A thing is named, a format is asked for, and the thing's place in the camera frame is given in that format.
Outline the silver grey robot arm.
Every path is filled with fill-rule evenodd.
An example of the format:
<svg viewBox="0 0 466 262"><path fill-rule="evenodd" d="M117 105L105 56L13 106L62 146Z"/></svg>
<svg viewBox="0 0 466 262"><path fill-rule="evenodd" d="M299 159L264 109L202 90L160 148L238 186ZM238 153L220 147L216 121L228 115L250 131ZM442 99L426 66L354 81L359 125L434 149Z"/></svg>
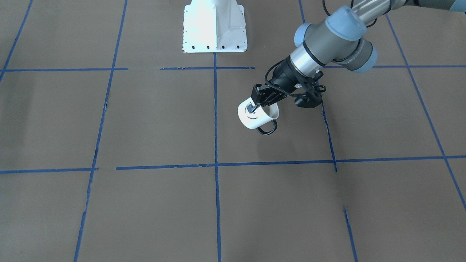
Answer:
<svg viewBox="0 0 466 262"><path fill-rule="evenodd" d="M276 106L287 96L301 108L315 108L322 102L325 87L316 82L319 69L332 62L352 72L370 70L378 58L374 45L364 38L368 24L405 5L451 12L465 12L464 0L360 0L344 5L318 24L302 24L295 34L296 49L273 65L272 78L255 85L251 97L238 107L238 115L255 118L260 109Z"/></svg>

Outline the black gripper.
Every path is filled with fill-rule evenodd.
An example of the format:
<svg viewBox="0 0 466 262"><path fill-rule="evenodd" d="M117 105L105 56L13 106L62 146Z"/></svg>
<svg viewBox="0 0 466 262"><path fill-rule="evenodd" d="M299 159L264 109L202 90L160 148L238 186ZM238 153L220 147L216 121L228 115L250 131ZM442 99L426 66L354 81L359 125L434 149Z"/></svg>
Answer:
<svg viewBox="0 0 466 262"><path fill-rule="evenodd" d="M302 75L293 65L291 58L286 57L266 72L264 82L264 85L253 86L251 98L257 105L248 103L247 113L255 113L260 106L268 107L287 96L298 97L297 94L293 94L296 85L306 85L306 82L309 83L309 77Z"/></svg>

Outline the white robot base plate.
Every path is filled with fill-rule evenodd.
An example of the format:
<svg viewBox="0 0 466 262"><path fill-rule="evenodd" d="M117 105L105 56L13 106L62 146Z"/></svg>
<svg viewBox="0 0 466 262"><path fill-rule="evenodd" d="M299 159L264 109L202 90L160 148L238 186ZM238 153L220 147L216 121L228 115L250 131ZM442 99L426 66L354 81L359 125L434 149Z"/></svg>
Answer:
<svg viewBox="0 0 466 262"><path fill-rule="evenodd" d="M245 10L236 0L192 0L183 14L184 53L247 51Z"/></svg>

